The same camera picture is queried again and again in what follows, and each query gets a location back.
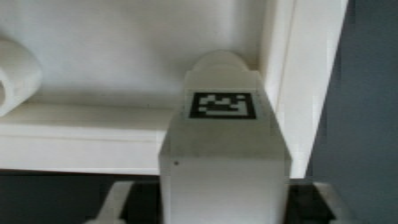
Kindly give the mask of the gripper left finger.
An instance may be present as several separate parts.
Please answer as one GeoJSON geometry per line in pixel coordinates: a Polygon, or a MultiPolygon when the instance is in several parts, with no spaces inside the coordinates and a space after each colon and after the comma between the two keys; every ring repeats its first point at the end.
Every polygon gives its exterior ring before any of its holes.
{"type": "Polygon", "coordinates": [[[85,224],[159,224],[159,185],[117,181],[108,189],[95,216],[85,224]]]}

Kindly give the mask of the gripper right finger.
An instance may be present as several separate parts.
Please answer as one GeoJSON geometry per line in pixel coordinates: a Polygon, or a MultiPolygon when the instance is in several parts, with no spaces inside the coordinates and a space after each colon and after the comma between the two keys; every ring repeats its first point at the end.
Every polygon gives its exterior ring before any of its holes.
{"type": "Polygon", "coordinates": [[[285,224],[355,224],[355,215],[328,183],[289,183],[285,224]]]}

